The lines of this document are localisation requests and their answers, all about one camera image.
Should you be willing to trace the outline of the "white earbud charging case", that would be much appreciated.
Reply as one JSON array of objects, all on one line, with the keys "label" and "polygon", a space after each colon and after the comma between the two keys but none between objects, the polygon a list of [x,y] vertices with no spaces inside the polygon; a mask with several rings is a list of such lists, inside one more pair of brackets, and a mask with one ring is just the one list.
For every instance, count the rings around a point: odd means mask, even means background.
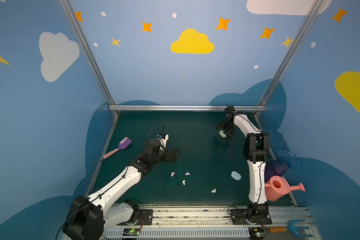
[{"label": "white earbud charging case", "polygon": [[222,138],[226,138],[226,137],[227,137],[227,135],[224,133],[223,130],[220,130],[220,131],[219,131],[219,135],[220,135]]}]

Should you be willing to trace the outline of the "light blue earbud charging case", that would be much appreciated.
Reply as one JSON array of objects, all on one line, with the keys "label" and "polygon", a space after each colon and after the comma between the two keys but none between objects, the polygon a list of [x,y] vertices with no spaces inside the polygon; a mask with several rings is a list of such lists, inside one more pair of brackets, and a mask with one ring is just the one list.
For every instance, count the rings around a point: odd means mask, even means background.
[{"label": "light blue earbud charging case", "polygon": [[232,179],[234,179],[235,181],[240,181],[240,180],[242,179],[241,174],[239,174],[239,173],[236,172],[236,171],[232,171],[232,172],[231,172],[231,177],[232,177]]}]

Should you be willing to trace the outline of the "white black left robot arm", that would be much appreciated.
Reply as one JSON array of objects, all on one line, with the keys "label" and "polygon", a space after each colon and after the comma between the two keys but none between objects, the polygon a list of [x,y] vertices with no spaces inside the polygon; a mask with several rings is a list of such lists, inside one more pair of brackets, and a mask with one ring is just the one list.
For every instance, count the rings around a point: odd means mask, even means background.
[{"label": "white black left robot arm", "polygon": [[122,172],[98,191],[75,198],[67,218],[59,228],[71,240],[99,240],[108,229],[121,224],[134,224],[140,207],[134,202],[114,203],[131,187],[139,183],[161,162],[175,163],[181,150],[166,148],[169,136],[160,135],[146,141],[143,151],[131,160]]}]

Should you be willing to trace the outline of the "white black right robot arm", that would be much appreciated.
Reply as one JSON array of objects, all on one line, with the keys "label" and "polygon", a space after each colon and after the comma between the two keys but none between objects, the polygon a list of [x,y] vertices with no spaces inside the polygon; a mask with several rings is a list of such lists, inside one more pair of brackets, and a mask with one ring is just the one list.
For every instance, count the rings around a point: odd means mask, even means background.
[{"label": "white black right robot arm", "polygon": [[220,135],[232,139],[235,127],[246,137],[243,156],[249,168],[249,203],[244,218],[250,224],[272,223],[269,205],[266,197],[265,167],[270,155],[270,135],[258,129],[244,113],[239,113],[233,106],[225,108],[226,120],[217,125]]}]

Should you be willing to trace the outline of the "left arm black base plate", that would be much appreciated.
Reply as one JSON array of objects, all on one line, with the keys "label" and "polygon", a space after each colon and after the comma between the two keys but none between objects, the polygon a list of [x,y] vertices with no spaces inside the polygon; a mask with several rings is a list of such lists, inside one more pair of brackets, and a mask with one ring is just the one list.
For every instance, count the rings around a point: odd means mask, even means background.
[{"label": "left arm black base plate", "polygon": [[152,209],[143,209],[139,211],[127,210],[126,214],[123,214],[122,220],[124,222],[120,222],[118,226],[140,226],[141,224],[150,226],[153,221],[153,213]]}]

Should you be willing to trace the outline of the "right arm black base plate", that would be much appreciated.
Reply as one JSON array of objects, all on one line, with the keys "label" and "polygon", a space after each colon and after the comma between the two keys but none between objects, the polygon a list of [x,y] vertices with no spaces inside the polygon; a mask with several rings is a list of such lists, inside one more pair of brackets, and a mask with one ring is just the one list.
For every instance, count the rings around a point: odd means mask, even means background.
[{"label": "right arm black base plate", "polygon": [[229,209],[228,214],[230,216],[230,222],[233,225],[271,225],[272,219],[269,214],[264,215],[252,215],[252,213],[246,213],[244,209]]}]

